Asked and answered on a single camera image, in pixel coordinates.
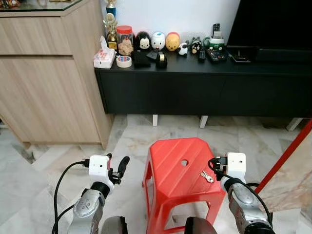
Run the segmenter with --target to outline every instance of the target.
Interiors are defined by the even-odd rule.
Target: white wall
[[[117,0],[118,25],[130,25],[134,33],[178,32],[181,40],[210,36],[212,25],[220,23],[226,42],[240,0]],[[106,14],[106,3],[102,12]]]

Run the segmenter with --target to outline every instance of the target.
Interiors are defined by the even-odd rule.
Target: marble floor
[[[146,230],[145,198],[141,188],[149,146],[160,139],[199,137],[207,141],[215,156],[242,152],[247,157],[247,182],[260,182],[300,132],[285,130],[280,121],[266,122],[251,117],[210,117],[204,129],[196,116],[115,117],[109,145],[33,145],[24,150],[7,129],[0,130],[0,234],[48,234],[54,223],[53,193],[62,171],[72,162],[95,153],[113,153],[116,169],[124,156],[131,158],[127,171],[114,193],[106,199],[103,219],[125,216],[129,234]],[[58,194],[58,209],[75,203],[84,188],[90,186],[88,169],[75,166],[64,177]],[[207,208],[201,203],[175,208],[168,226],[179,226],[187,216],[201,216]],[[68,212],[59,223],[59,233],[67,233],[72,219]],[[300,209],[276,212],[276,234],[312,233],[312,224]],[[214,227],[219,234],[237,234],[235,220],[224,199]]]

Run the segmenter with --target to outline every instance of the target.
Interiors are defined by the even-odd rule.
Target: stool hole
[[[189,164],[189,162],[187,160],[182,160],[181,164],[182,164],[182,166],[186,166],[187,164]]]

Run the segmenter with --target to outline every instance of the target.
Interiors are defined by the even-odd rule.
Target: glass jar
[[[133,52],[133,33],[132,27],[123,25],[116,28],[117,41],[118,41],[118,52],[121,55],[130,56]]]

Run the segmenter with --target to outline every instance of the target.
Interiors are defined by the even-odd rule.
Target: jar lid
[[[116,31],[120,34],[132,34],[132,27],[128,25],[118,26]]]

